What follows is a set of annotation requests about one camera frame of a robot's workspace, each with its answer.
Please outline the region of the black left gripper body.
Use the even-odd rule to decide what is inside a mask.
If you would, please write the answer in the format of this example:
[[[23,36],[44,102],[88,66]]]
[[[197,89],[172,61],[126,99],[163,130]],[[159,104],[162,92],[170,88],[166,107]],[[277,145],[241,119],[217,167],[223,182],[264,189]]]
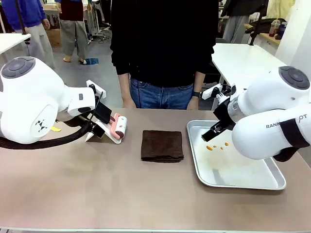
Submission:
[[[108,124],[111,120],[112,110],[102,103],[98,103],[94,110],[94,116],[104,124]]]

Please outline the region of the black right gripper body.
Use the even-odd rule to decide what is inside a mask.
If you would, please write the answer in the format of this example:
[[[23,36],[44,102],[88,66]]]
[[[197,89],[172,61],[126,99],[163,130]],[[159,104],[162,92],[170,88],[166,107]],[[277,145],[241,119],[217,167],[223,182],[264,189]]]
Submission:
[[[221,122],[226,130],[233,130],[235,122],[231,119],[228,113],[228,105],[230,100],[225,100],[218,105],[218,107],[213,111],[214,115],[218,118],[218,122]]]

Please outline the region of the person's right hand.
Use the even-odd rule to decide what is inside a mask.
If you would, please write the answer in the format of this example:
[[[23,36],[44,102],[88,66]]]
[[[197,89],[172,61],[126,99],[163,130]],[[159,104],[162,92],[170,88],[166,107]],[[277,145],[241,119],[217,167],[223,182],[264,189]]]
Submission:
[[[122,98],[122,105],[123,105],[123,108],[131,108],[131,109],[136,108],[136,105],[131,97]]]

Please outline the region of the person's left hand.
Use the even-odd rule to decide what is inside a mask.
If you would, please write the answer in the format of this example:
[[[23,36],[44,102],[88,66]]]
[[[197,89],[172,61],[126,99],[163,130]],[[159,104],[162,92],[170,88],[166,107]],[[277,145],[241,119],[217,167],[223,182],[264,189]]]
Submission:
[[[187,110],[199,110],[199,98],[192,96],[188,105]]]

